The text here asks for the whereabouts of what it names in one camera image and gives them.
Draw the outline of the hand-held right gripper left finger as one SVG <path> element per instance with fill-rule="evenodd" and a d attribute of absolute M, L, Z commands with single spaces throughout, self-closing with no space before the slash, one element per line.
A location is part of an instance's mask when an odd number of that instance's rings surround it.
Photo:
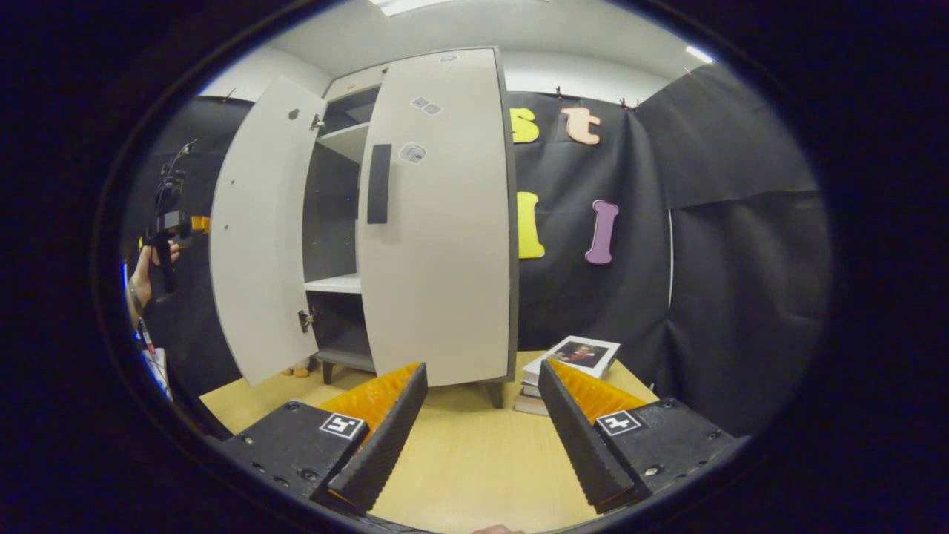
<path fill-rule="evenodd" d="M 428 389 L 426 365 L 414 362 L 318 406 L 282 403 L 218 447 L 282 493 L 363 516 L 393 473 Z"/>

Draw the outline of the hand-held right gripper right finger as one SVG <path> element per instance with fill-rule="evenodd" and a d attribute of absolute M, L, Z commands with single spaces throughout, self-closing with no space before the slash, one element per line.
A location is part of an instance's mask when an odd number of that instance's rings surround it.
<path fill-rule="evenodd" d="M 538 385 L 584 497 L 599 514 L 673 494 L 748 443 L 675 398 L 637 398 L 565 363 L 542 362 Z"/>

